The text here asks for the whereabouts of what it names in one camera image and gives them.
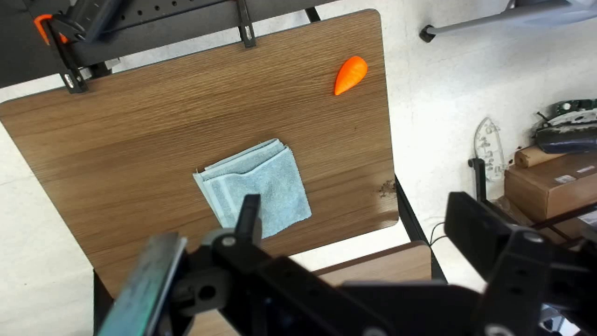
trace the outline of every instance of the wood grain surface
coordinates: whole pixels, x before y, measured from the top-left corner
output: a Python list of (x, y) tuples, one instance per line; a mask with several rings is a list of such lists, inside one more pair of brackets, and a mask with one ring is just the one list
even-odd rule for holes
[[(390, 248), (360, 259), (339, 263), (317, 272), (330, 285), (343, 281), (429, 281), (431, 280), (431, 250), (425, 242), (410, 242), (405, 246)], [(213, 309), (198, 313), (188, 332), (190, 336), (239, 334), (220, 311)]]
[[(379, 24), (362, 11), (9, 100), (0, 121), (112, 295), (151, 235), (194, 248), (218, 229), (192, 171), (269, 138), (293, 149), (313, 216), (263, 246), (302, 252), (397, 218)], [(353, 54), (369, 72), (332, 97)]]

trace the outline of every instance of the light blue cloth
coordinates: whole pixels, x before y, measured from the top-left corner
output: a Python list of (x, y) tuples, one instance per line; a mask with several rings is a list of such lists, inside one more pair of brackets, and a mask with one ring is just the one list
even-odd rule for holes
[(224, 227), (235, 227), (246, 194), (261, 194), (263, 237), (311, 216), (295, 155), (276, 138), (211, 164), (192, 177)]

